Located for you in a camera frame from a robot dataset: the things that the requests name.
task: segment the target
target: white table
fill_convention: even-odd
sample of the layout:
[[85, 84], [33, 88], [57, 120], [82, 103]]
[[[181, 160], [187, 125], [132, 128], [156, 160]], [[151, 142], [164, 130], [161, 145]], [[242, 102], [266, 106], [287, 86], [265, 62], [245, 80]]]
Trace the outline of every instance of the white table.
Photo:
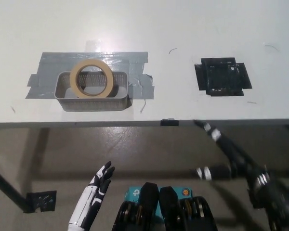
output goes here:
[[[25, 99], [42, 52], [147, 51], [155, 96], [120, 112]], [[243, 97], [199, 91], [201, 58], [244, 62]], [[162, 119], [289, 124], [289, 0], [0, 1], [0, 127], [146, 126]]]

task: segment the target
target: metal mesh container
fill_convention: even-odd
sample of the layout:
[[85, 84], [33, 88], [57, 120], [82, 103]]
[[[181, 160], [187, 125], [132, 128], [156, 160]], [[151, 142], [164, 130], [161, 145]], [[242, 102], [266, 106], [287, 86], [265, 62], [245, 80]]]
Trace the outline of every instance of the metal mesh container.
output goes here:
[[[120, 111], [127, 107], [128, 77], [124, 72], [113, 72], [114, 87], [107, 98], [80, 99], [71, 89], [70, 72], [62, 72], [57, 81], [54, 96], [68, 112]], [[106, 86], [103, 72], [82, 71], [78, 77], [79, 86], [89, 94], [98, 94]]]

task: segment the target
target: concrete floor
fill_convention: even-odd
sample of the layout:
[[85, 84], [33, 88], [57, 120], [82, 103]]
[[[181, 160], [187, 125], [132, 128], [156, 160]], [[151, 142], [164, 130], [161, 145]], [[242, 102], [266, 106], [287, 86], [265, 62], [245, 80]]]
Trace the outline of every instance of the concrete floor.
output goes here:
[[[289, 169], [289, 132], [285, 128], [221, 130], [260, 164]], [[268, 230], [264, 212], [253, 210], [249, 203], [245, 181], [213, 184], [187, 177], [188, 169], [226, 163], [209, 137], [195, 127], [0, 130], [0, 173], [23, 195], [57, 190], [55, 212], [34, 214], [23, 214], [0, 192], [0, 230], [67, 230], [83, 188], [108, 160], [116, 172], [91, 230], [111, 230], [125, 191], [146, 181], [188, 186], [194, 195], [203, 195], [220, 231]]]

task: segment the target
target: white robotic hand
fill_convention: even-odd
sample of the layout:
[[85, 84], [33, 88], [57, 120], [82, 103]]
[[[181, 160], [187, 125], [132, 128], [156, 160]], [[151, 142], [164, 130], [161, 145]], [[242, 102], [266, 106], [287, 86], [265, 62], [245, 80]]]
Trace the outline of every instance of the white robotic hand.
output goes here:
[[90, 230], [110, 184], [110, 177], [115, 170], [115, 167], [110, 168], [110, 166], [111, 161], [101, 167], [84, 189], [69, 221], [68, 231]]

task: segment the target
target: masking tape roll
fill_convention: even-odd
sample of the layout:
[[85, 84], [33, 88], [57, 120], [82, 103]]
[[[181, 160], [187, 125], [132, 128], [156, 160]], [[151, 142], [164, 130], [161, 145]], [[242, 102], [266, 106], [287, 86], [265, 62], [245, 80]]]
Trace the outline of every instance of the masking tape roll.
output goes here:
[[[79, 86], [79, 84], [77, 82], [78, 75], [87, 66], [96, 66], [96, 67], [100, 68], [102, 70], [102, 72], [104, 73], [104, 75], [106, 76], [106, 86], [101, 93], [89, 94], [89, 93], [86, 93]], [[74, 94], [78, 98], [91, 98], [91, 99], [93, 99], [93, 98], [106, 98], [110, 94], [110, 92], [112, 91], [112, 88], [114, 86], [114, 77], [112, 75], [112, 71], [111, 71], [110, 67], [106, 63], [104, 63], [103, 61], [97, 60], [97, 59], [87, 59], [87, 60], [82, 60], [79, 63], [77, 63], [73, 67], [69, 78], [70, 78], [69, 79], [70, 86], [71, 86]]]

